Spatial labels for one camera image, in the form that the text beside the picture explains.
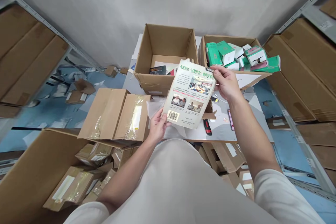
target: green box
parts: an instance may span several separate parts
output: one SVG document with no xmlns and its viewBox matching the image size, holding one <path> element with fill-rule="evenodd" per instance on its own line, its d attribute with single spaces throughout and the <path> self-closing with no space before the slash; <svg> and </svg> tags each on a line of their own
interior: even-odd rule
<svg viewBox="0 0 336 224">
<path fill-rule="evenodd" d="M 220 56 L 216 43 L 206 43 L 205 51 L 208 57 L 209 66 L 223 65 L 222 57 Z"/>
</svg>

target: white shirt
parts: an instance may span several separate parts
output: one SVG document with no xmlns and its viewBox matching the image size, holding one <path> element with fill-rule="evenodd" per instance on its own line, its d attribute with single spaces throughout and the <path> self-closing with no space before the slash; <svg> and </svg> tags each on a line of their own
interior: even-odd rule
<svg viewBox="0 0 336 224">
<path fill-rule="evenodd" d="M 224 182 L 191 144 L 169 139 L 156 146 L 138 187 L 112 215 L 104 204 L 90 202 L 65 223 L 324 223 L 278 171 L 257 174 L 254 199 Z"/>
</svg>

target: book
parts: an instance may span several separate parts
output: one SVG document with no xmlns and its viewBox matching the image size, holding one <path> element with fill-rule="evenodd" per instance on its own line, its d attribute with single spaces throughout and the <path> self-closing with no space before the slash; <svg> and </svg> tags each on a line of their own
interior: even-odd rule
<svg viewBox="0 0 336 224">
<path fill-rule="evenodd" d="M 197 128 L 215 86 L 212 69 L 181 60 L 164 104 L 167 121 Z"/>
</svg>

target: barcode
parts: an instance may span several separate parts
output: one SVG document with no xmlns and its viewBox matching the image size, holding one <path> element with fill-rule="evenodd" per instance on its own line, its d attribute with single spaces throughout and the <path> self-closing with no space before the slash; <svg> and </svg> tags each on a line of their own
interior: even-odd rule
<svg viewBox="0 0 336 224">
<path fill-rule="evenodd" d="M 175 113 L 171 110 L 168 110 L 168 119 L 173 120 L 173 121 L 177 121 L 177 119 L 179 118 L 179 113 Z"/>
</svg>

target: right hand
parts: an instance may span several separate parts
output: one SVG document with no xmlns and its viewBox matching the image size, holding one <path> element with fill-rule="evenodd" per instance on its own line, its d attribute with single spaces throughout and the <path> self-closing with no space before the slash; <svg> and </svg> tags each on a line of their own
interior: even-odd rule
<svg viewBox="0 0 336 224">
<path fill-rule="evenodd" d="M 219 90 L 225 100 L 232 102 L 243 98 L 234 72 L 222 66 L 211 66 L 210 68 L 214 70 L 213 76 L 217 80 L 215 90 Z"/>
</svg>

